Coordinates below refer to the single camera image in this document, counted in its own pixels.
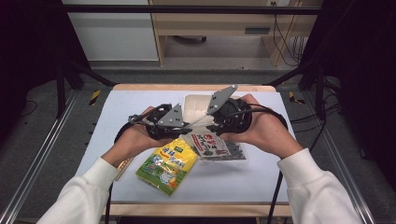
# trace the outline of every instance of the white sleeve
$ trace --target white sleeve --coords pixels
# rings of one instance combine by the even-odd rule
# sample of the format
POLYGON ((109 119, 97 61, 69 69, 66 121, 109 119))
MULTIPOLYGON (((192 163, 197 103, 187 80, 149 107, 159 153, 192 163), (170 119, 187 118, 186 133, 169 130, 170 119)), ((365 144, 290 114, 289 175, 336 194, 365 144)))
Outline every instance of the white sleeve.
POLYGON ((294 223, 361 223, 345 188, 318 167, 307 148, 277 165, 288 185, 294 223))
POLYGON ((71 178, 56 203, 37 223, 99 223, 108 189, 119 171, 98 158, 83 175, 71 178))

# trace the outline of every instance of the person's left hand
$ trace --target person's left hand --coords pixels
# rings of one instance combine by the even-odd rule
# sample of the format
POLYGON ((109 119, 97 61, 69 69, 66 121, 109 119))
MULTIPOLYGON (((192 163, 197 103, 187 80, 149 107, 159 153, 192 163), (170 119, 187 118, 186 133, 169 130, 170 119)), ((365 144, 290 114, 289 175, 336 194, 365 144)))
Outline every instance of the person's left hand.
MULTIPOLYGON (((152 106, 148 107, 142 114, 152 108, 152 106)), ((170 138, 152 139, 146 131, 145 125, 136 124, 123 132, 114 146, 102 156, 102 159, 114 167, 119 167, 123 161, 135 157, 149 148, 163 147, 172 141, 173 139, 170 138)))

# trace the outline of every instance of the hand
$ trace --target hand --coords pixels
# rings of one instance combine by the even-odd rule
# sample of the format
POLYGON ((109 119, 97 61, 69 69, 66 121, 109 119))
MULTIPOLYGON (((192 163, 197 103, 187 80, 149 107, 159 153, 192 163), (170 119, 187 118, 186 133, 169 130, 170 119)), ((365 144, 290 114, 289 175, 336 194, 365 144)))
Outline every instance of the hand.
MULTIPOLYGON (((251 94, 241 97, 241 100, 248 104, 260 104, 251 94)), ((251 144, 277 155, 280 159, 285 159, 303 149, 277 117, 264 112, 253 113, 250 127, 244 133, 223 133, 220 138, 251 144)))
MULTIPOLYGON (((148 107, 142 114, 152 108, 152 106, 148 107)), ((136 124, 124 131, 116 144, 102 156, 102 159, 117 168, 123 161, 135 157, 149 148, 163 147, 172 141, 173 139, 170 138, 154 140, 149 136, 145 125, 136 124)))

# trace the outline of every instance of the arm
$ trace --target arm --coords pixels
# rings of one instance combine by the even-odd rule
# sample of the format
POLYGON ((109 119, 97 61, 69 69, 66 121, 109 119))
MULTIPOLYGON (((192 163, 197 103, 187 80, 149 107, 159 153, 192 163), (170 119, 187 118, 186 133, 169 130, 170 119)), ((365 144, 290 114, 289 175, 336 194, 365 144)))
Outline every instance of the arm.
POLYGON ((127 129, 83 176, 75 176, 67 182, 56 203, 37 223, 99 223, 108 189, 119 173, 117 167, 148 148, 162 147, 171 141, 150 138, 143 125, 127 129))
MULTIPOLYGON (((251 95, 242 99, 248 104, 259 104, 251 95)), ((281 159, 278 166, 288 185, 294 222, 361 223, 347 191, 337 178, 320 170, 308 149, 303 149, 276 117, 254 113, 246 132, 224 133, 220 137, 249 143, 281 159)))

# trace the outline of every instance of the yellow and green package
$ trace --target yellow and green package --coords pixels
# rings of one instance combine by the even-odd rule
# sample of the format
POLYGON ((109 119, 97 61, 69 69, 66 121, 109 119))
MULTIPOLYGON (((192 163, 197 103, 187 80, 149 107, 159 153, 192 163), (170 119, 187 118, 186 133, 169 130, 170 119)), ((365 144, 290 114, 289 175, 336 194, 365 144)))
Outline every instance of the yellow and green package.
POLYGON ((181 138, 157 147, 136 175, 171 196, 194 165, 197 155, 181 138))

